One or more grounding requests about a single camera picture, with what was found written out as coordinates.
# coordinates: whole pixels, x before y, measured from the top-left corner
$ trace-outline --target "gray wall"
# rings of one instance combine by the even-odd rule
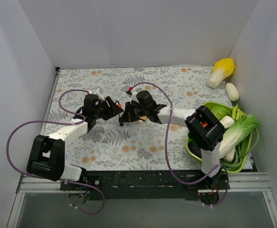
[[[258,0],[19,0],[61,68],[213,65]]]
[[[236,63],[232,82],[247,113],[261,122],[253,153],[266,171],[277,204],[277,1],[259,0],[230,55]]]
[[[17,0],[0,0],[0,228],[7,224],[20,174],[5,155],[11,131],[42,118],[55,69]],[[12,140],[11,156],[25,170],[40,125],[26,127]]]

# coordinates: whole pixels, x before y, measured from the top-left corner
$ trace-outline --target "purple cable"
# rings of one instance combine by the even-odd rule
[[[169,168],[169,171],[170,173],[172,174],[172,176],[181,184],[184,184],[184,185],[194,185],[194,184],[198,184],[200,183],[201,181],[203,181],[205,178],[207,178],[217,167],[219,167],[219,165],[216,165],[214,166],[205,176],[203,176],[202,178],[200,178],[199,180],[196,180],[194,182],[184,182],[182,180],[180,180],[173,172],[172,168],[171,168],[171,165],[169,163],[169,159],[168,159],[168,134],[169,134],[169,127],[170,127],[170,124],[171,124],[171,120],[172,120],[172,113],[173,113],[173,103],[172,101],[170,100],[170,98],[168,97],[168,95],[161,89],[159,88],[157,85],[153,84],[153,83],[150,83],[150,82],[139,82],[137,84],[135,84],[134,86],[132,86],[132,89],[140,84],[149,84],[149,85],[152,85],[152,86],[155,86],[156,88],[158,88],[163,94],[164,96],[168,99],[168,101],[170,102],[170,115],[169,115],[169,120],[168,120],[168,125],[167,125],[167,129],[166,129],[166,136],[165,136],[165,157],[166,157],[166,162],[167,162],[167,166]],[[226,192],[222,198],[222,200],[224,200],[224,198],[226,197],[226,194],[227,194],[227,191],[228,191],[228,188],[226,188]]]
[[[71,89],[71,90],[68,90],[68,91],[64,92],[64,93],[60,96],[60,98],[59,98],[59,106],[60,106],[61,109],[63,109],[64,111],[66,111],[66,112],[68,112],[68,113],[71,113],[71,114],[74,114],[74,115],[79,115],[79,116],[83,117],[83,120],[82,120],[82,121],[77,122],[77,123],[74,123],[74,125],[77,125],[77,124],[83,123],[83,122],[86,120],[85,116],[82,115],[82,114],[78,114],[78,113],[76,113],[76,112],[72,112],[72,111],[70,111],[70,110],[67,110],[66,108],[64,108],[64,107],[61,105],[62,97],[63,97],[65,94],[67,94],[67,93],[69,93],[69,92],[74,92],[74,91],[89,93],[88,91],[82,90],[82,89]],[[23,127],[23,126],[25,126],[25,125],[28,125],[28,124],[35,124],[35,123],[59,124],[59,125],[66,125],[66,126],[71,126],[71,125],[73,125],[73,124],[72,124],[72,123],[61,123],[61,122],[55,122],[55,121],[47,121],[47,120],[33,120],[33,121],[28,121],[28,122],[26,122],[26,123],[21,124],[21,125],[18,126],[15,130],[13,130],[12,133],[10,134],[10,136],[9,136],[9,138],[8,138],[8,140],[7,140],[7,143],[6,143],[6,156],[7,156],[7,160],[9,161],[9,164],[11,165],[11,167],[12,167],[14,170],[18,171],[19,173],[21,173],[21,174],[23,174],[23,175],[27,175],[27,176],[29,176],[29,177],[35,177],[35,178],[42,178],[42,177],[39,177],[39,176],[36,176],[36,175],[32,175],[32,174],[29,174],[29,173],[27,173],[27,172],[24,172],[24,171],[18,169],[18,168],[13,164],[13,162],[12,162],[11,159],[10,159],[10,140],[11,140],[12,136],[13,136],[13,135],[16,133],[16,131],[19,130],[21,127]],[[83,186],[87,186],[87,187],[89,187],[89,188],[95,189],[95,190],[98,191],[98,192],[101,194],[101,196],[102,196],[103,204],[102,204],[100,210],[98,210],[98,211],[96,211],[96,212],[89,212],[89,211],[87,211],[87,210],[85,210],[85,209],[83,209],[83,208],[78,207],[79,209],[81,209],[82,211],[84,211],[84,212],[87,213],[87,214],[95,215],[95,214],[98,214],[98,213],[104,208],[104,206],[105,206],[105,196],[104,196],[104,194],[102,193],[101,190],[99,190],[98,188],[95,188],[95,187],[92,186],[92,185],[88,185],[88,184],[77,183],[77,182],[74,182],[74,181],[71,181],[71,180],[68,180],[68,182],[70,182],[70,183],[72,183],[72,184],[83,185]]]

